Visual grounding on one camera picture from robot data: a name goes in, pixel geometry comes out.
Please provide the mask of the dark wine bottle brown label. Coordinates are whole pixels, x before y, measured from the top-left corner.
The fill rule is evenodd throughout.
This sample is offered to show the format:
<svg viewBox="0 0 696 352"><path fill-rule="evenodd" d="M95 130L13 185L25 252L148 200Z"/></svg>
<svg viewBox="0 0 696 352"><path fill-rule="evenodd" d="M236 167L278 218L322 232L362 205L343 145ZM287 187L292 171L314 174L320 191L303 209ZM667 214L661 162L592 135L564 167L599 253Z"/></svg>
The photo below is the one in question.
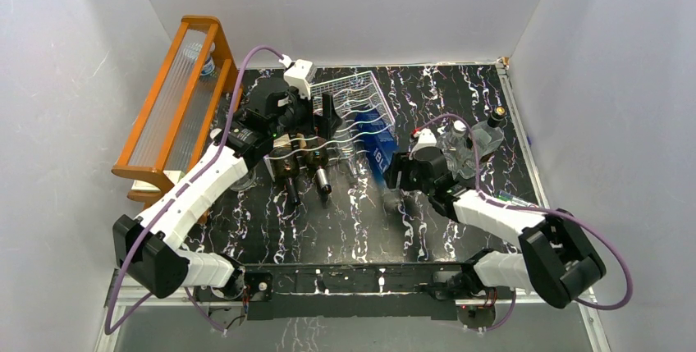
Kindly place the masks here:
<svg viewBox="0 0 696 352"><path fill-rule="evenodd" d="M328 153L325 139L317 138L306 141L304 162L314 178L318 194L323 200L327 200L332 192L332 186L327 174Z"/></svg>

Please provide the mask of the square clear bottle black cap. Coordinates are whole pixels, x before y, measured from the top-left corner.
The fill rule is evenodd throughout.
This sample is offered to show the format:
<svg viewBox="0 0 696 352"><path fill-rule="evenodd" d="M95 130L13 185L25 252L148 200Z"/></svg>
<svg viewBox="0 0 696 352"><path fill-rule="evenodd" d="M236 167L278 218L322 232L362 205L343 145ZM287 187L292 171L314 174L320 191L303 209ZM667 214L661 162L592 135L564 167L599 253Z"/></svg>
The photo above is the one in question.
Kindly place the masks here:
<svg viewBox="0 0 696 352"><path fill-rule="evenodd" d="M485 121L480 121L473 126L475 144L481 162L486 162L504 140L501 123L506 116L506 108L498 106L491 111Z"/></svg>

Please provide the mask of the round clear bottle white cap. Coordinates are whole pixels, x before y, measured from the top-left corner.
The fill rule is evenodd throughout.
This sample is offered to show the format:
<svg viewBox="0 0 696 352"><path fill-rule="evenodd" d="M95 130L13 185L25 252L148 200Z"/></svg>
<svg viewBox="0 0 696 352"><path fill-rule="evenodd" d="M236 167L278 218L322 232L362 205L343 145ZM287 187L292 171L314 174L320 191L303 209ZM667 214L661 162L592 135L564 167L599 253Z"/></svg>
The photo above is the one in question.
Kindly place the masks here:
<svg viewBox="0 0 696 352"><path fill-rule="evenodd" d="M475 175L474 152L465 124L454 121L449 128L437 138L437 146L442 151L447 166L454 176L464 179Z"/></svg>

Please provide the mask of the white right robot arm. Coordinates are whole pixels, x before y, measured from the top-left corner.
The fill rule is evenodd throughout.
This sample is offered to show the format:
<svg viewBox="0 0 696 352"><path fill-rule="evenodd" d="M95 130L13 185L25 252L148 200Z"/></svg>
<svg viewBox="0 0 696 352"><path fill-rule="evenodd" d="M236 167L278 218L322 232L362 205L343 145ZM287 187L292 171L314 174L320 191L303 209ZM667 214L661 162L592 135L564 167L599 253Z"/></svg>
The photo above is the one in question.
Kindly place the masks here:
<svg viewBox="0 0 696 352"><path fill-rule="evenodd" d="M465 262L462 286L474 298L507 286L533 291L563 309L607 273L569 213L515 206L482 194L453 176L437 147L394 153L384 176L390 188L423 193L439 215L516 247L513 254L482 251Z"/></svg>

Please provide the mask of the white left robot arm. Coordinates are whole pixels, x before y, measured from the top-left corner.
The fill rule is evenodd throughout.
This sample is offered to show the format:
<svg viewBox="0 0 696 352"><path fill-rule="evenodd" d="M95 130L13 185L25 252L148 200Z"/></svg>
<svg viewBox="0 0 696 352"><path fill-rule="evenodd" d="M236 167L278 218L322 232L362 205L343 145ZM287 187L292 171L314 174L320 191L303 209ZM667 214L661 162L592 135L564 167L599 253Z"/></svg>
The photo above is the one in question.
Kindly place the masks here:
<svg viewBox="0 0 696 352"><path fill-rule="evenodd" d="M283 79L261 80L244 107L229 111L222 131L181 181L138 216L115 221L117 284L129 276L158 298L201 286L224 299L241 296L243 265L226 254L187 251L184 239L226 190L272 152L276 139L291 133L331 139L341 123L332 94L314 100L309 89Z"/></svg>

